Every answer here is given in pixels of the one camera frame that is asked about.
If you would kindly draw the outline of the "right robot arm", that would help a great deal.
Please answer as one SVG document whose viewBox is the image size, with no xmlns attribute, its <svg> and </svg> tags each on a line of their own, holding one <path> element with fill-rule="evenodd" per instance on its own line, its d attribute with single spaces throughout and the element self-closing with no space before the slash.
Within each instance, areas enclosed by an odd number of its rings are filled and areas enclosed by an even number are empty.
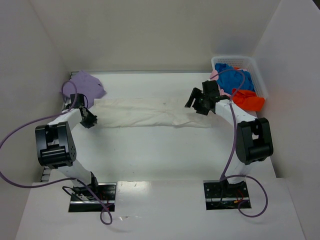
<svg viewBox="0 0 320 240">
<path fill-rule="evenodd" d="M 231 153 L 220 175 L 221 182 L 230 185 L 242 182 L 255 165 L 273 154 L 269 121 L 247 113 L 230 97 L 220 95 L 216 81 L 203 82 L 202 89 L 193 88 L 185 107 L 204 116 L 213 112 L 233 127 Z"/>
</svg>

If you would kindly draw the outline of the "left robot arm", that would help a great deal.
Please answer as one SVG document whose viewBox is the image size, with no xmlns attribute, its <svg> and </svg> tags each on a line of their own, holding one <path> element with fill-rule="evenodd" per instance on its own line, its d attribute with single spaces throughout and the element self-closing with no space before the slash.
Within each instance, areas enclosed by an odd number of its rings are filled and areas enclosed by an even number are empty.
<svg viewBox="0 0 320 240">
<path fill-rule="evenodd" d="M 35 128 L 37 158 L 41 166 L 58 170 L 71 178 L 72 191 L 78 198 L 93 200 L 92 193 L 99 195 L 98 181 L 77 160 L 72 129 L 78 124 L 90 129 L 97 124 L 98 118 L 86 106 L 88 99 L 84 94 L 71 94 L 70 100 L 71 104 L 62 115 L 47 125 Z"/>
</svg>

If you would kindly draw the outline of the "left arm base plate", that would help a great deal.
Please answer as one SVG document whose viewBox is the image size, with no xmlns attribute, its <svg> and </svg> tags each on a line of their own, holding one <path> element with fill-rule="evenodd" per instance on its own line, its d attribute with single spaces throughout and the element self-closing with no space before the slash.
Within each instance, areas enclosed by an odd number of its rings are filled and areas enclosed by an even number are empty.
<svg viewBox="0 0 320 240">
<path fill-rule="evenodd" d="M 100 212 L 103 209 L 101 204 L 86 188 L 63 188 L 70 196 L 69 213 Z M 99 183 L 94 192 L 99 200 L 102 201 L 104 205 L 107 205 L 110 212 L 115 211 L 116 190 L 116 183 Z"/>
</svg>

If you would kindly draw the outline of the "white t shirt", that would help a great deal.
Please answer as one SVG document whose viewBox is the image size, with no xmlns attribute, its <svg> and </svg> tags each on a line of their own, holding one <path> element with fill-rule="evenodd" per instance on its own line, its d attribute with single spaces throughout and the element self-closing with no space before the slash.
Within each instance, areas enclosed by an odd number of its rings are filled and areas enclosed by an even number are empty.
<svg viewBox="0 0 320 240">
<path fill-rule="evenodd" d="M 95 99 L 90 108 L 101 128 L 211 128 L 214 116 L 186 108 L 181 97 Z"/>
</svg>

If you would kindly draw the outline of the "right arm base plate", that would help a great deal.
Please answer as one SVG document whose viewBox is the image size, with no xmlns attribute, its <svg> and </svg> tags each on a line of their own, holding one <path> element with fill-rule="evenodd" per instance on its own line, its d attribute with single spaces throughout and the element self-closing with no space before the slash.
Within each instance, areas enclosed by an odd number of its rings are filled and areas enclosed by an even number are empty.
<svg viewBox="0 0 320 240">
<path fill-rule="evenodd" d="M 251 203 L 245 181 L 231 184 L 227 180 L 204 181 L 206 210 L 250 209 Z"/>
</svg>

